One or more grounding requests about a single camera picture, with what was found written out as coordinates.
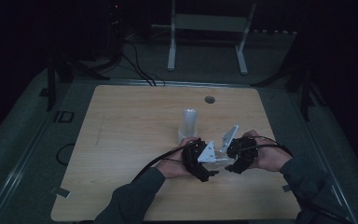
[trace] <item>human hand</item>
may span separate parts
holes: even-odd
[[[184,138],[179,144],[179,146],[173,148],[172,150],[175,150],[179,147],[183,147],[192,141],[197,141],[198,139],[198,137]],[[185,166],[182,163],[182,151],[183,150],[179,150],[173,153],[171,156],[165,158],[167,160],[161,160],[156,165],[156,168],[161,171],[165,178],[175,178],[178,176],[191,175],[191,173],[186,170]]]
[[[255,130],[251,130],[243,136],[252,137],[259,135]],[[274,142],[262,137],[256,137],[255,141],[258,145],[274,144]],[[281,170],[287,161],[292,159],[292,156],[278,147],[261,147],[257,150],[258,157],[251,164],[249,169],[260,168],[271,172],[277,172]]]

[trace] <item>sleeve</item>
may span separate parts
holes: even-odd
[[[346,209],[339,204],[333,192],[331,176],[306,157],[292,158],[280,172],[301,207],[296,218],[298,224],[342,223],[339,219],[347,217]]]
[[[150,168],[134,182],[116,189],[111,202],[93,223],[142,223],[164,181],[165,176],[157,168]]]

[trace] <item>wooden table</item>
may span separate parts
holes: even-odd
[[[205,103],[212,96],[214,104]],[[185,108],[199,112],[199,136],[214,140],[238,124],[235,137],[251,129],[273,138],[258,92],[203,87],[99,86],[96,88],[51,212],[56,221],[94,219],[114,189],[130,183],[157,156],[177,146]],[[193,176],[168,179],[145,220],[230,220],[295,218],[299,212],[280,173],[247,170],[241,175],[220,169],[201,183]]]

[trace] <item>gray carpet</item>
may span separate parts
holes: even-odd
[[[169,48],[164,36],[157,35],[156,41],[150,42],[135,37],[131,39],[138,50],[142,68],[166,80],[167,85],[202,83],[246,88],[247,84],[278,71],[293,37],[251,34],[245,47],[248,76],[240,75],[234,48],[229,46],[231,43],[224,42],[216,47],[209,45],[208,41],[183,39],[183,44],[178,43],[177,47],[176,69],[168,72]],[[135,60],[131,45],[125,45],[124,53]],[[65,172],[65,166],[56,161],[56,153],[61,147],[76,141],[97,85],[145,85],[144,82],[127,80],[140,79],[128,68],[130,65],[122,61],[120,66],[106,71],[104,75],[111,77],[110,81],[93,80],[75,71],[76,80],[72,84],[58,83],[60,99],[51,112],[46,112],[47,99],[38,96],[46,87],[46,72],[34,79],[0,126],[0,189],[21,153],[29,147],[34,149],[20,184],[0,214],[0,223],[54,223],[49,214],[55,196],[49,190],[61,184]],[[334,176],[337,197],[349,207],[353,222],[358,223],[358,161],[351,147],[328,107],[314,100],[316,106],[310,107],[310,121],[304,121],[298,110],[300,94],[287,93],[282,87],[284,81],[285,78],[258,89],[276,139],[295,155],[309,155]],[[53,122],[56,111],[74,112],[73,122]],[[69,160],[70,153],[71,148],[66,148],[63,159]],[[250,223],[286,224],[293,221],[250,220]]]

